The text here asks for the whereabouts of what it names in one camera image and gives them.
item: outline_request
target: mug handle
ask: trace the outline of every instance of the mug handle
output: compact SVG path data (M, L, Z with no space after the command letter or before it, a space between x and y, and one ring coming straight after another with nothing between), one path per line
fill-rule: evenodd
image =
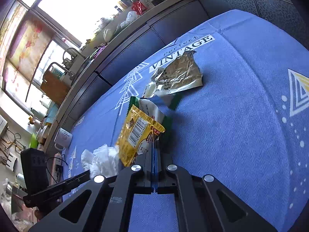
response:
M55 143L55 148L56 148L57 150L61 151L61 152L65 149L65 148L63 148L63 149L58 148L58 147L57 147L57 143Z

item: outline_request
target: blue tablecloth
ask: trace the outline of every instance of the blue tablecloth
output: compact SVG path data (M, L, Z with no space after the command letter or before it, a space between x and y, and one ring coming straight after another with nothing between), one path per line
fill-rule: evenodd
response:
M70 174L82 172L84 149L114 145L130 96L141 96L154 68L165 67L186 46L197 51L203 87L184 91L174 112L158 103L173 118L166 149L189 173L214 175L278 231L287 231L309 195L309 52L243 11L202 23L101 96L72 130ZM178 231L172 195L136 195L133 214L132 232Z

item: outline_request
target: red plastic bag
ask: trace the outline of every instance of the red plastic bag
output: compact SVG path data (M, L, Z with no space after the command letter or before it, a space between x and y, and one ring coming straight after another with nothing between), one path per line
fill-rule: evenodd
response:
M140 1L134 2L132 9L136 11L137 15L142 15L147 10L147 8Z

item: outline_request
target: crumpled white tissue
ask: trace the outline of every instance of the crumpled white tissue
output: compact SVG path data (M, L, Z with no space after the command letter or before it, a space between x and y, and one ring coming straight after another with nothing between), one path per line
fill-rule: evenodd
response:
M119 149L108 147L107 144L94 150L93 153L87 149L81 154L81 165L85 171L90 170L90 178L97 175L111 177L118 174Z

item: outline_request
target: white mug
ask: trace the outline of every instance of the white mug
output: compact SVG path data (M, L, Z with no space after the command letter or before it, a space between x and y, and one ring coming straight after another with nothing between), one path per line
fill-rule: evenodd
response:
M65 148L68 148L71 144L73 135L63 128L60 128L58 130L58 133L55 138L55 148L59 151L63 151Z

